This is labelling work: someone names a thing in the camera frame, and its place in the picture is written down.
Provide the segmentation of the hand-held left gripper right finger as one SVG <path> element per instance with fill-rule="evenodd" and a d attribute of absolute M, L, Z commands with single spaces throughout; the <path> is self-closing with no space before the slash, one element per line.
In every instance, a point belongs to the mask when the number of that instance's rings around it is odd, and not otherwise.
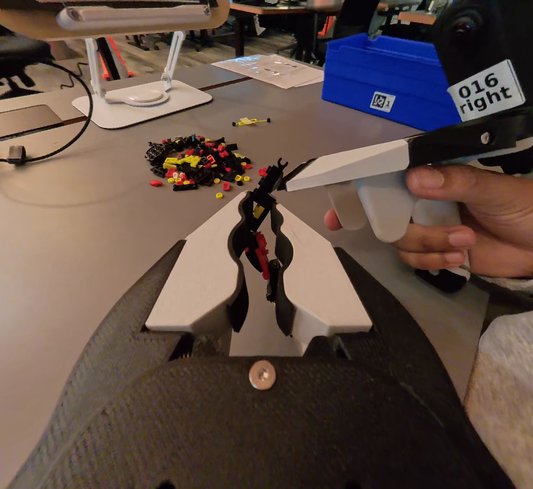
<path fill-rule="evenodd" d="M 316 337 L 370 331 L 373 323 L 331 243 L 280 204 L 272 208 L 271 228 L 283 334 L 305 352 Z"/>

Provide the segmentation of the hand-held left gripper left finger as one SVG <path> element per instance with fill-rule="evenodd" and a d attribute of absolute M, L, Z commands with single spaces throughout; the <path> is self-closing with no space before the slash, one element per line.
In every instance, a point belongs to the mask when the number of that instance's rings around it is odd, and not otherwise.
<path fill-rule="evenodd" d="M 211 337 L 229 355 L 232 333 L 240 332 L 250 305 L 240 259 L 249 196 L 240 193 L 187 236 L 145 322 L 148 330 Z"/>

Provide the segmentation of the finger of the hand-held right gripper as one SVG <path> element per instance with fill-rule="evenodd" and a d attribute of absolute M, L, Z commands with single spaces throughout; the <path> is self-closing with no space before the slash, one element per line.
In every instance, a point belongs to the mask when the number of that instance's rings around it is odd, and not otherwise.
<path fill-rule="evenodd" d="M 323 155 L 304 162 L 283 177 L 279 191 L 299 191 L 355 179 L 404 171 L 409 165 L 407 140 Z"/>

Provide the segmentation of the black lego assembly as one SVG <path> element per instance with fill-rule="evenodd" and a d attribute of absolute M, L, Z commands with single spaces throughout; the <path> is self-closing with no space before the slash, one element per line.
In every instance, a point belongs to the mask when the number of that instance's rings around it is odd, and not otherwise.
<path fill-rule="evenodd" d="M 258 187 L 249 193 L 243 204 L 247 229 L 244 253 L 267 281 L 266 299 L 272 303 L 276 301 L 280 263 L 276 258 L 269 259 L 267 241 L 259 228 L 276 204 L 272 193 L 280 186 L 286 166 L 287 163 L 283 164 L 281 159 L 278 159 L 276 165 L 266 168 Z"/>

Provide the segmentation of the person's right forearm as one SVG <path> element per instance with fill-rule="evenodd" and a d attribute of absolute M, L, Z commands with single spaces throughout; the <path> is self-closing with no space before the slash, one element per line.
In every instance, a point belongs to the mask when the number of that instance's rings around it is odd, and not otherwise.
<path fill-rule="evenodd" d="M 495 278 L 478 275 L 483 281 L 513 292 L 525 293 L 532 296 L 532 279 Z"/>

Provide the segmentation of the pile of loose lego pieces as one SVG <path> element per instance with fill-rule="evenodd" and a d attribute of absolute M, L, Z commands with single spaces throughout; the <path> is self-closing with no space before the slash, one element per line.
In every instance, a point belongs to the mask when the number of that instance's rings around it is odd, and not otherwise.
<path fill-rule="evenodd" d="M 207 139 L 200 135 L 149 142 L 144 160 L 154 179 L 150 186 L 170 187 L 173 192 L 217 188 L 223 198 L 233 187 L 247 185 L 254 169 L 252 160 L 237 152 L 238 145 L 225 138 Z"/>

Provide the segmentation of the person's right hand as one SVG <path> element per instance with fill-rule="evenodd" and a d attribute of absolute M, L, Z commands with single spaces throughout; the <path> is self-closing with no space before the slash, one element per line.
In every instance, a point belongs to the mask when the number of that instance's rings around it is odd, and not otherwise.
<path fill-rule="evenodd" d="M 436 271 L 469 259 L 476 275 L 532 279 L 532 180 L 472 166 L 422 166 L 408 171 L 406 185 L 420 199 L 459 203 L 462 223 L 410 223 L 392 244 L 404 263 Z"/>

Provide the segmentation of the large blue storage bin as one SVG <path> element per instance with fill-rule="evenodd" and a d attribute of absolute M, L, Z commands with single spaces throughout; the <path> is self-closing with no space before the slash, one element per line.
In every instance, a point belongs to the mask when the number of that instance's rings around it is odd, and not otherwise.
<path fill-rule="evenodd" d="M 327 45 L 322 99 L 419 131 L 461 122 L 433 44 L 356 34 Z"/>

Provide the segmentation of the paper instruction sheet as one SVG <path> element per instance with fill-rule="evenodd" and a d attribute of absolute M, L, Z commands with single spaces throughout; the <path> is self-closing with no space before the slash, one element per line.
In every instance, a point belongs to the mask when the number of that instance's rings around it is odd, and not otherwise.
<path fill-rule="evenodd" d="M 324 72 L 278 54 L 256 54 L 215 62 L 213 66 L 282 89 L 323 82 Z"/>

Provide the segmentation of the background wooden desk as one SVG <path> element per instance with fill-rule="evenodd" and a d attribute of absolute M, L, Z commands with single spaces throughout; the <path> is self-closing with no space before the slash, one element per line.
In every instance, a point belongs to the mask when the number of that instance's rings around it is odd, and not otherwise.
<path fill-rule="evenodd" d="M 299 6 L 254 6 L 249 4 L 235 3 L 230 0 L 229 14 L 235 18 L 234 23 L 234 38 L 235 38 L 235 56 L 244 56 L 245 47 L 245 31 L 242 21 L 246 18 L 251 18 L 254 15 L 257 16 L 288 16 L 297 15 L 303 16 L 305 14 L 317 14 L 323 13 L 327 16 L 337 15 L 340 12 L 340 7 L 308 7 L 305 5 Z"/>

